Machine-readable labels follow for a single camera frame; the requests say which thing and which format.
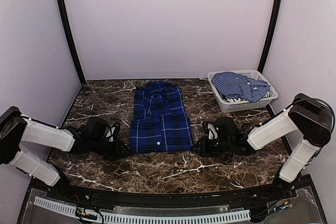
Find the blue plaid long sleeve shirt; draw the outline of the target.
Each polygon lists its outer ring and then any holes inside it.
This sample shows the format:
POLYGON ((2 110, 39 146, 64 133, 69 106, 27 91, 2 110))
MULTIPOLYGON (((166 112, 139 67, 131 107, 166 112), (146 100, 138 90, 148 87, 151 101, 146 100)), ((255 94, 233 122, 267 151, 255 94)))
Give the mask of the blue plaid long sleeve shirt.
POLYGON ((136 88, 129 140, 133 153, 186 152, 193 144, 177 84, 153 81, 136 88))

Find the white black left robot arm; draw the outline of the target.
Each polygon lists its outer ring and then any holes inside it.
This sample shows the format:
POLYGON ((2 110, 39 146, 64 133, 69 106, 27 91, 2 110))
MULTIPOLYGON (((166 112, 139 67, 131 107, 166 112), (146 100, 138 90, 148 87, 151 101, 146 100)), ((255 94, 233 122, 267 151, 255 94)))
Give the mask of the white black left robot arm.
POLYGON ((12 165, 49 187, 63 201, 74 197, 64 172, 29 150, 31 145, 58 149, 75 155, 96 153, 105 161, 129 157, 132 151, 118 134, 120 124, 109 123, 97 116, 80 127, 57 127, 21 113, 16 106, 1 115, 1 164, 12 165))

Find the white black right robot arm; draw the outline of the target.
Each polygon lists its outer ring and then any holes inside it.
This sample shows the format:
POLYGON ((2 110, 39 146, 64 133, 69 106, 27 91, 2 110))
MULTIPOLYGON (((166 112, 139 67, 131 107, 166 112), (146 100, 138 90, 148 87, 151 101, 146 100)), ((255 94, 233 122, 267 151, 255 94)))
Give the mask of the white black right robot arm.
POLYGON ((191 147, 191 151, 207 156, 225 153, 249 156, 275 140, 298 136, 300 139, 296 141, 296 146, 291 146, 288 159, 276 175, 276 182, 268 187, 269 197, 278 200, 287 193, 288 184, 293 183, 330 142, 334 128, 335 112, 331 105, 299 93, 282 111, 245 133, 231 117, 204 122, 205 135, 191 147))

